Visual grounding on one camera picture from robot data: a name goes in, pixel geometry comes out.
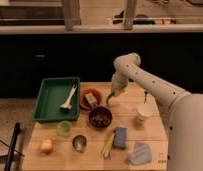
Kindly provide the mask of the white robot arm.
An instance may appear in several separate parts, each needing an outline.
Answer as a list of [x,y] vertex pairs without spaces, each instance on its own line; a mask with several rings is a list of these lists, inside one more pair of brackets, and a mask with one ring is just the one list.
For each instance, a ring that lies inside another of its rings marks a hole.
[[148,73],[140,63],[137,53],[114,60],[112,92],[119,96],[131,79],[154,96],[171,115],[167,171],[203,171],[203,94],[190,93]]

